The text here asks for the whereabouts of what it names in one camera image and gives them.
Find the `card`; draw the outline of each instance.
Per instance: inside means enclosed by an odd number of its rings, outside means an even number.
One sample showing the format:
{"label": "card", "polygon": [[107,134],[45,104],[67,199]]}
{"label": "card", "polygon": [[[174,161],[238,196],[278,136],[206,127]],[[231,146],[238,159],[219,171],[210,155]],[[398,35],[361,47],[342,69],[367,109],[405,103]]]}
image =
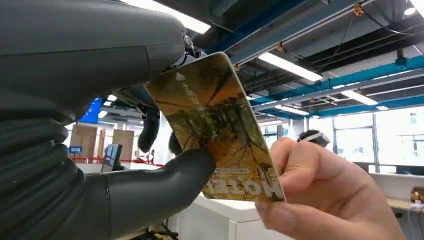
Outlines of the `card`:
{"label": "card", "polygon": [[183,151],[208,149],[215,159],[205,197],[285,201],[269,149],[227,55],[200,58],[144,86]]}

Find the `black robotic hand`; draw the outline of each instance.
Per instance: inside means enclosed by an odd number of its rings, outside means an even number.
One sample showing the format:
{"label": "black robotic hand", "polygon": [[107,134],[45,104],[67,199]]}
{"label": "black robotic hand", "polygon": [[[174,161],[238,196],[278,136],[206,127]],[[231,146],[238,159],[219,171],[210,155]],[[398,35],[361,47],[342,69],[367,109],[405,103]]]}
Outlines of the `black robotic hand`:
{"label": "black robotic hand", "polygon": [[216,167],[204,150],[154,171],[84,174],[62,144],[94,98],[185,55],[180,22],[105,0],[0,0],[0,21],[0,239],[118,239],[194,201]]}
{"label": "black robotic hand", "polygon": [[[191,63],[192,61],[206,55],[204,52],[194,49],[193,43],[188,36],[184,36],[183,39],[185,48],[184,56],[182,56],[170,67],[167,67],[165,71]],[[140,150],[142,150],[144,153],[149,152],[156,140],[156,137],[158,136],[158,131],[160,128],[159,108],[146,89],[143,87],[143,85],[118,90],[113,92],[113,94],[121,101],[125,101],[133,106],[136,106],[136,108],[140,111],[143,118],[144,128],[138,137],[137,144],[138,148],[140,148]],[[182,149],[175,134],[170,136],[168,146],[170,151],[176,156],[182,153]]]}

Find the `human hand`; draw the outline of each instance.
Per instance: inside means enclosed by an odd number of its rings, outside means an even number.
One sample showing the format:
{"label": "human hand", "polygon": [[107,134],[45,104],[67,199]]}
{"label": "human hand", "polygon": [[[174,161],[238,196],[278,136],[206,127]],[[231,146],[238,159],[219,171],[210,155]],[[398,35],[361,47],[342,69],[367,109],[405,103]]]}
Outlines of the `human hand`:
{"label": "human hand", "polygon": [[288,203],[258,202],[266,228],[296,240],[405,240],[373,179],[310,142],[281,138],[271,147]]}

